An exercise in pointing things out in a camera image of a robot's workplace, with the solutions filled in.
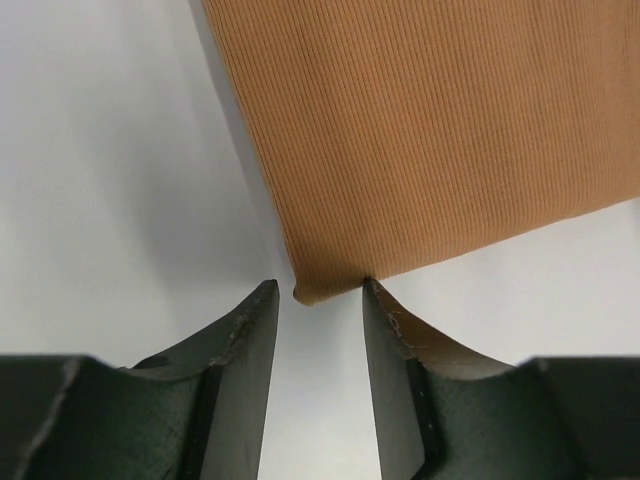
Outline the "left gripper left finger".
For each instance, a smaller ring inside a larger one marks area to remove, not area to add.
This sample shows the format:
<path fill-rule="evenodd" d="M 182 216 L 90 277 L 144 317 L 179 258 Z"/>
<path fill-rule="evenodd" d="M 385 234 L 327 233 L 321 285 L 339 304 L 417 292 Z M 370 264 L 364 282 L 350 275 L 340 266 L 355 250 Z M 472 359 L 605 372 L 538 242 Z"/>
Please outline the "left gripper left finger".
<path fill-rule="evenodd" d="M 262 282 L 131 368 L 86 355 L 1 359 L 5 479 L 254 479 L 278 325 Z"/>

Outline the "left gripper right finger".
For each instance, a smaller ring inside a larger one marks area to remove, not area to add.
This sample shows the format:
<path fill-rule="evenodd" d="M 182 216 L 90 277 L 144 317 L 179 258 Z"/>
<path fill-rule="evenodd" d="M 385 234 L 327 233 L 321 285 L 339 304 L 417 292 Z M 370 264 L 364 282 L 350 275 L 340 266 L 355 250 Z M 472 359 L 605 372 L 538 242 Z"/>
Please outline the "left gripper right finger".
<path fill-rule="evenodd" d="M 374 279 L 363 321 L 385 479 L 635 479 L 639 361 L 511 366 L 452 339 Z"/>

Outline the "tan tank top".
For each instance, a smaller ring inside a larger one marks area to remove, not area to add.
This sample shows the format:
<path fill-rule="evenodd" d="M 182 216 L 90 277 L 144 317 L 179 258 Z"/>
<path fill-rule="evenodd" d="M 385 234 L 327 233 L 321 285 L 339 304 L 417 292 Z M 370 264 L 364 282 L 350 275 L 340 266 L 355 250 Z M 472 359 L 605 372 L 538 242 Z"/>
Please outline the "tan tank top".
<path fill-rule="evenodd" d="M 207 1 L 306 305 L 639 194 L 635 1 Z"/>

